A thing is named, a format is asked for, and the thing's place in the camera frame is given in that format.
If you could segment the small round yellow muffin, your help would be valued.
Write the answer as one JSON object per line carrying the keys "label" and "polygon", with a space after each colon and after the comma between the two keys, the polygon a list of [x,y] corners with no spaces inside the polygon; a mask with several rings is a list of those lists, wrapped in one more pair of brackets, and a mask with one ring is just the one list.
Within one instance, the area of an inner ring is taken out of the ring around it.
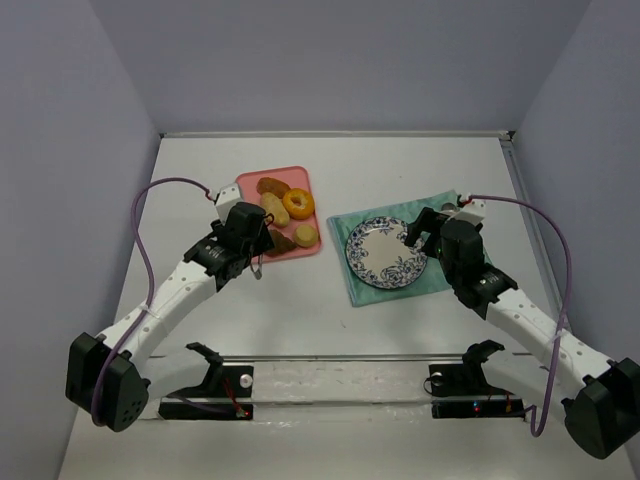
{"label": "small round yellow muffin", "polygon": [[294,242],[301,248],[311,248],[319,241],[319,233],[310,224],[299,225],[293,234]]}

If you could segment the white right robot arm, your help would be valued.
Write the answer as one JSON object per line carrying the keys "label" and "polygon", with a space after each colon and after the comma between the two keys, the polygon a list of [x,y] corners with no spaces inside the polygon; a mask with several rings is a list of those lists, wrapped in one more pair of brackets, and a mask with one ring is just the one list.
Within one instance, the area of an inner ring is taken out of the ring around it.
{"label": "white right robot arm", "polygon": [[548,368],[564,391],[560,416],[572,440],[605,459],[639,432],[639,366],[615,361],[573,336],[540,310],[515,280],[484,257],[480,231],[486,208],[479,198],[460,210],[425,207],[404,241],[437,260],[458,301],[499,328]]}

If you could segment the metal tongs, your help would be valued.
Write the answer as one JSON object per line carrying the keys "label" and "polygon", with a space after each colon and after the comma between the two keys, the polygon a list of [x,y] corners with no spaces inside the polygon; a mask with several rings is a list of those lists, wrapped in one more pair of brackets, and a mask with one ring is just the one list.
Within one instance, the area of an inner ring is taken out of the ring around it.
{"label": "metal tongs", "polygon": [[265,254],[275,247],[270,233],[270,225],[274,222],[274,215],[268,213],[260,221],[257,236],[251,241],[249,268],[256,280],[261,280],[263,276],[263,262]]}

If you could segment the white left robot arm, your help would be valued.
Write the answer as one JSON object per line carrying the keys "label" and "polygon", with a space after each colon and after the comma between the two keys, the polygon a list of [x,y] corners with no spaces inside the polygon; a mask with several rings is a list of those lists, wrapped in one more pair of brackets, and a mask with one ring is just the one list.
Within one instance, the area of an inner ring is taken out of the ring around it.
{"label": "white left robot arm", "polygon": [[199,342],[187,344],[175,357],[152,355],[196,307],[272,248],[272,219],[257,205],[237,203],[185,253],[150,302],[95,336],[76,337],[69,349],[66,398],[97,425],[121,432],[152,400],[222,383],[222,357]]}

